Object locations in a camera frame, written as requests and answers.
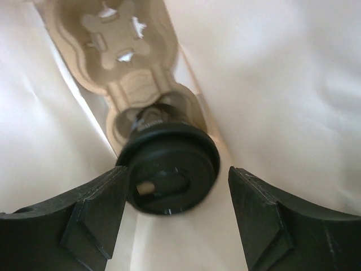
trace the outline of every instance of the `white fabric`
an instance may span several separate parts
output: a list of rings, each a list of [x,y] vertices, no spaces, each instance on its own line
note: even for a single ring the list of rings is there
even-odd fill
[[[361,213],[361,2],[166,4],[197,82],[182,55],[175,77],[202,92],[231,156],[212,126],[222,173],[210,197],[175,217],[137,215],[127,206],[107,271],[247,270],[230,165],[320,205]],[[0,2],[0,87],[0,211],[113,166],[103,101],[86,96],[90,111],[28,3]]]

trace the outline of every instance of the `brown plastic tray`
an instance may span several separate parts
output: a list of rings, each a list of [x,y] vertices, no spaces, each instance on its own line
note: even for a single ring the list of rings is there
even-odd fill
[[[178,107],[206,131],[197,98],[173,77],[178,41],[162,0],[48,0],[45,23],[74,78],[106,97],[116,152],[135,114],[155,102]]]

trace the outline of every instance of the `white cloth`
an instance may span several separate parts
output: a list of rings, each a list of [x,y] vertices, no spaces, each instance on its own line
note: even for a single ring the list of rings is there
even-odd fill
[[[193,211],[159,218],[126,207],[107,271],[247,270],[227,184],[231,165],[314,203],[361,213],[361,3],[166,5],[197,82],[182,55],[175,77],[202,92],[228,148],[212,127],[222,172]],[[103,100],[82,99],[29,3],[0,2],[0,87],[0,211],[114,165]]]

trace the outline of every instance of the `beige object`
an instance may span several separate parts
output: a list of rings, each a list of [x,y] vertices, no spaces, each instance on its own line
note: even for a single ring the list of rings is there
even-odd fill
[[[178,41],[162,0],[48,0],[45,23],[75,79],[106,97],[115,152],[135,114],[155,102],[178,107],[207,130],[197,98],[173,77]]]

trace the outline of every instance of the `black object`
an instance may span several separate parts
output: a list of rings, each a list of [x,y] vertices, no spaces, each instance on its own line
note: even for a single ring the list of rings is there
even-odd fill
[[[167,104],[143,109],[117,165],[128,167],[128,201],[138,210],[172,215],[200,203],[219,172],[212,139]]]
[[[116,167],[44,202],[0,213],[0,270],[104,270],[113,255],[125,187],[125,170]]]
[[[229,184],[249,271],[359,271],[361,217],[277,189],[244,169]]]

